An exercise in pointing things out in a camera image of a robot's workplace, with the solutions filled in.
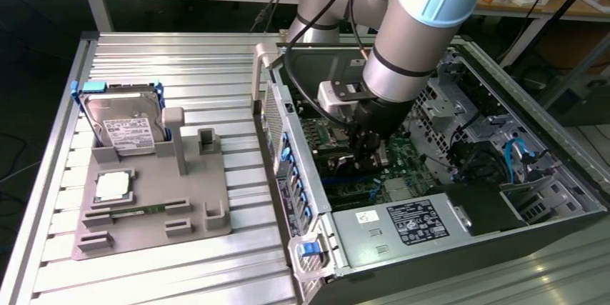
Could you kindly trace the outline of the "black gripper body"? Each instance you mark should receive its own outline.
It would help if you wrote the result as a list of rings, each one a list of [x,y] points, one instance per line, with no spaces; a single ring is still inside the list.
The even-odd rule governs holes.
[[[389,138],[400,129],[416,101],[396,103],[385,99],[361,100],[354,111],[357,128]]]

